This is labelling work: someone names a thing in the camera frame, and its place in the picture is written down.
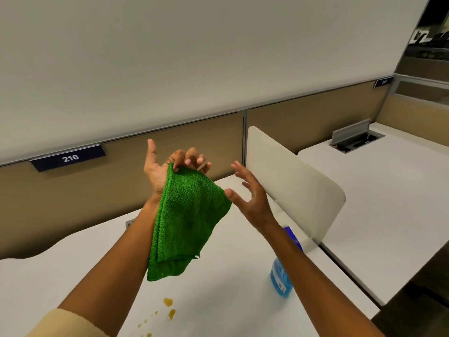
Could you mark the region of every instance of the green microfiber towel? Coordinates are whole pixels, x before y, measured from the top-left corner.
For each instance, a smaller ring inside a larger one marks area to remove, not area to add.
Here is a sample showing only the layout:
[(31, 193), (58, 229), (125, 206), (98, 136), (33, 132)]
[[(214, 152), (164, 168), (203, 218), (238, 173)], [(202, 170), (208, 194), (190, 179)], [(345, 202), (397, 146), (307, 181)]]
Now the green microfiber towel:
[(148, 281), (180, 275), (231, 208), (225, 191), (203, 173), (170, 163), (148, 262)]

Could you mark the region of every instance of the sleeve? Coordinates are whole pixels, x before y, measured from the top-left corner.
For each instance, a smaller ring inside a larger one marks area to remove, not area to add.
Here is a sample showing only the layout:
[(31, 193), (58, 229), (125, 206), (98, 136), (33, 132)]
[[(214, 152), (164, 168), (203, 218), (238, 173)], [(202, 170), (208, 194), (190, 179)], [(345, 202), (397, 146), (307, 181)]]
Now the sleeve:
[(26, 337), (108, 337), (87, 319), (72, 312), (55, 309), (48, 312)]

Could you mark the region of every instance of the white tabletop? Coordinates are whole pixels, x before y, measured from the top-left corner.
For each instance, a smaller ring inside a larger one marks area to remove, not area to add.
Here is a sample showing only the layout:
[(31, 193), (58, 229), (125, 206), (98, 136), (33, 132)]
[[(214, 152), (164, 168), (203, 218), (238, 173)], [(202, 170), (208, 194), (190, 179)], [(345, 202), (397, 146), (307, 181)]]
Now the white tabletop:
[[(250, 197), (235, 176), (216, 183)], [(291, 224), (270, 203), (280, 223)], [(137, 214), (72, 234), (35, 257), (0, 260), (2, 335), (25, 335), (57, 307), (120, 238), (125, 221)], [(379, 311), (321, 249), (308, 256), (367, 317)], [(182, 275), (143, 281), (119, 336), (317, 336), (295, 292), (284, 299), (274, 290), (269, 278), (274, 259), (268, 243), (233, 205), (214, 229), (201, 258)], [(172, 307), (163, 304), (165, 297), (174, 300)], [(176, 314), (169, 322), (172, 308)]]
[(449, 148), (370, 129), (385, 137), (347, 154), (327, 141), (298, 157), (343, 188), (346, 203), (322, 244), (384, 305), (449, 239)]

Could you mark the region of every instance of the plastic bottle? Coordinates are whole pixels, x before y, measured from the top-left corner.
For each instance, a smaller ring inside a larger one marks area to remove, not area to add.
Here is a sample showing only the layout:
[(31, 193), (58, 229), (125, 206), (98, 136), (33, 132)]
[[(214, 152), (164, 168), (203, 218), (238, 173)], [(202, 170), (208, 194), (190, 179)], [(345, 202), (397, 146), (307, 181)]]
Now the plastic bottle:
[[(285, 227), (284, 230), (287, 232), (288, 236), (293, 240), (296, 246), (302, 251), (302, 247), (295, 237), (290, 227)], [(293, 289), (293, 285), (290, 282), (290, 279), (287, 276), (287, 273), (284, 270), (284, 267), (279, 262), (279, 259), (276, 258), (273, 262), (273, 266), (271, 268), (271, 282), (273, 283), (274, 288), (278, 292), (278, 294), (282, 297), (287, 298)]]

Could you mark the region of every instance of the person's left arm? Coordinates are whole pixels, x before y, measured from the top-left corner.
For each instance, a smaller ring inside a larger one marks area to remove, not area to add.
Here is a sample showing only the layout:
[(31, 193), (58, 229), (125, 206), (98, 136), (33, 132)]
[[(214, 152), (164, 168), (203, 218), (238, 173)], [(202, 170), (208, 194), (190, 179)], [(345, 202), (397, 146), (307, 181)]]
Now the person's left arm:
[[(148, 266), (153, 230), (169, 163), (175, 172), (181, 166), (197, 169), (205, 161), (195, 148), (178, 150), (162, 166), (156, 162), (156, 146), (148, 140), (144, 171), (153, 186), (153, 194), (137, 218), (115, 245), (60, 304), (59, 309), (84, 317), (113, 337), (125, 322)], [(207, 163), (201, 171), (210, 169)]]

